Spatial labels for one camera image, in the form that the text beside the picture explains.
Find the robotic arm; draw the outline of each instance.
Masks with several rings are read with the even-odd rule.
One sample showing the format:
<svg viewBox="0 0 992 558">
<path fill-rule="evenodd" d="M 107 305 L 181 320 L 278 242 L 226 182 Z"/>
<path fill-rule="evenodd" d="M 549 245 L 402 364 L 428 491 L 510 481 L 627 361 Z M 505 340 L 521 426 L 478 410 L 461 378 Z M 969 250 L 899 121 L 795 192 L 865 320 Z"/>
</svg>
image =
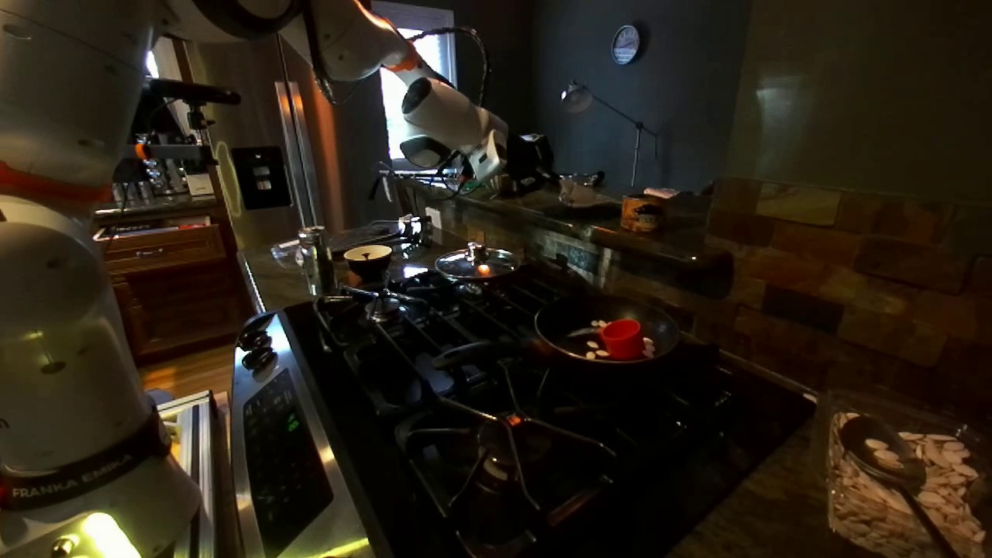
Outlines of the robotic arm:
<svg viewBox="0 0 992 558">
<path fill-rule="evenodd" d="M 322 81 L 393 70 L 406 116 L 503 169 L 505 123 L 355 0 L 0 0 L 0 555 L 98 555 L 84 524 L 162 555 L 198 508 L 168 457 L 87 213 L 104 199 L 158 31 L 282 34 Z"/>
</svg>

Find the backsplash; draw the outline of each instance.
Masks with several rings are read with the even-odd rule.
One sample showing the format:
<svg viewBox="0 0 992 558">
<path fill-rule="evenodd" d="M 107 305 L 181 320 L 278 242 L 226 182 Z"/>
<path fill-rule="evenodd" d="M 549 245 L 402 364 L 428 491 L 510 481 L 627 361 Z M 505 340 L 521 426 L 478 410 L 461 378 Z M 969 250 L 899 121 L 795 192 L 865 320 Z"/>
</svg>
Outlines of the backsplash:
<svg viewBox="0 0 992 558">
<path fill-rule="evenodd" d="M 696 333 L 810 388 L 992 402 L 992 208 L 715 182 L 735 284 Z"/>
</svg>

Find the kitchen cabinet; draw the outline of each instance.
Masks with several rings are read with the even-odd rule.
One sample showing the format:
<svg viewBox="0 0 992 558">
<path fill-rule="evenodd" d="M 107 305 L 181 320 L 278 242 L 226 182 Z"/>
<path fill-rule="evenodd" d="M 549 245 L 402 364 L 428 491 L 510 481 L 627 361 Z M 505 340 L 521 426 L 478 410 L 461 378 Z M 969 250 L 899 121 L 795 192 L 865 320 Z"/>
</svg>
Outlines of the kitchen cabinet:
<svg viewBox="0 0 992 558">
<path fill-rule="evenodd" d="M 248 320 L 226 220 L 107 225 L 96 245 L 137 364 L 226 340 Z"/>
</svg>

